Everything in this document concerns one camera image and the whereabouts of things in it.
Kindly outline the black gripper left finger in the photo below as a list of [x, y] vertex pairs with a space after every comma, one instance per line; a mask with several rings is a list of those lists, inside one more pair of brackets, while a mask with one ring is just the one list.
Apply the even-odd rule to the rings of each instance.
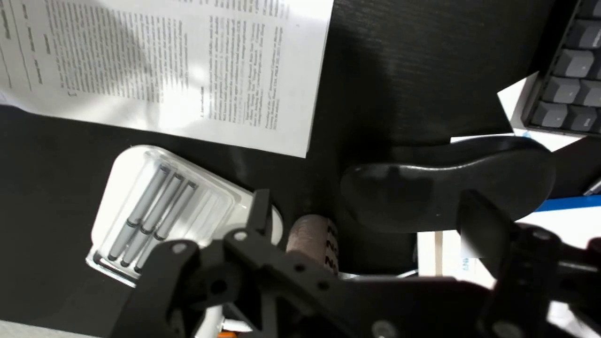
[[260, 234], [271, 236], [273, 232], [273, 202], [269, 189], [256, 189], [247, 224]]

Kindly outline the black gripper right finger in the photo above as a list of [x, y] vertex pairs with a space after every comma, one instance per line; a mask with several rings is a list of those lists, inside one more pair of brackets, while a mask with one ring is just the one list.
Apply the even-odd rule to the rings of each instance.
[[519, 224], [485, 194], [467, 191], [459, 208], [459, 232], [485, 268], [499, 275], [512, 241], [519, 236]]

